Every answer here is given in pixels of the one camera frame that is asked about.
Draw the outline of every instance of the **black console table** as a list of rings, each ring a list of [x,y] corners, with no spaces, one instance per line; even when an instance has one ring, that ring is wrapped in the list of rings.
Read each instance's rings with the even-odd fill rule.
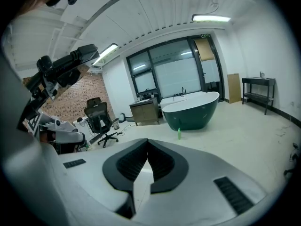
[[[255,100],[255,101],[258,101],[258,102],[261,102],[261,103],[265,104],[264,114],[266,115],[267,110],[268,110],[269,102],[272,102],[271,107],[273,107],[276,80],[275,79],[269,79],[269,78],[254,77],[254,78],[243,78],[242,81],[243,81],[243,104],[244,104],[244,101],[245,101],[245,97],[250,98],[250,99]],[[245,93],[245,83],[250,84],[250,92],[249,93]],[[252,93],[252,84],[267,86],[268,87],[267,96],[257,95],[255,93]],[[270,86],[273,86],[272,98],[269,97],[269,88],[270,88]]]

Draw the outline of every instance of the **ceiling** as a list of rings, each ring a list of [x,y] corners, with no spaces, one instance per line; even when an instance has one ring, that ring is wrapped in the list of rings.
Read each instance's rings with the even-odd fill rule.
[[[47,6],[12,22],[12,63],[21,77],[36,70],[36,61],[49,55],[61,58],[80,46],[94,43],[99,52],[118,44],[99,65],[161,33],[198,28],[223,28],[223,23],[192,22],[193,14],[229,16],[235,22],[255,4],[255,0],[78,0],[65,1],[56,8]]]

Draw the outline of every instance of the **white floor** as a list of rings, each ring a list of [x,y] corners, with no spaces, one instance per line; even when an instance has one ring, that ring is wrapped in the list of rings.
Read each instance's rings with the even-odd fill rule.
[[[178,140],[177,131],[171,130],[163,120],[160,125],[153,123],[138,127],[134,122],[126,121],[117,131],[126,126],[125,134],[117,136],[119,142],[109,140],[107,147],[148,138],[206,151],[254,178],[268,193],[285,185],[283,172],[293,166],[289,162],[293,142],[301,141],[301,130],[296,125],[271,111],[264,115],[264,109],[252,103],[220,102],[205,128],[182,131],[181,140]],[[91,146],[92,150],[101,148],[102,144]],[[151,167],[147,162],[135,181],[136,210],[147,201],[152,182]]]

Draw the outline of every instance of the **bathtub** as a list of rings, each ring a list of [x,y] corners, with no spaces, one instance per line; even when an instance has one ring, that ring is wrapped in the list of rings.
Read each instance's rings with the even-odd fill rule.
[[[163,114],[173,130],[196,130],[208,124],[215,112],[218,98],[217,92],[208,92],[191,97],[181,102],[165,106]]]
[[[160,102],[161,110],[163,111],[163,108],[168,106],[168,105],[178,103],[178,102],[183,101],[183,100],[191,99],[191,98],[200,96],[200,95],[205,94],[205,93],[206,92],[199,91],[199,92],[194,92],[194,93],[190,93],[190,94],[183,95],[183,96],[174,96],[174,97],[170,97],[170,98],[164,98]]]

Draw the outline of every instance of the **brown board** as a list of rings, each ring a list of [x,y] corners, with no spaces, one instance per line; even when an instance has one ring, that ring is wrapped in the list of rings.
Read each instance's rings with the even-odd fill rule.
[[[196,46],[198,48],[201,61],[214,59],[214,54],[211,50],[208,39],[195,39]]]
[[[240,80],[239,74],[228,74],[228,85],[229,85],[229,103],[240,101]]]

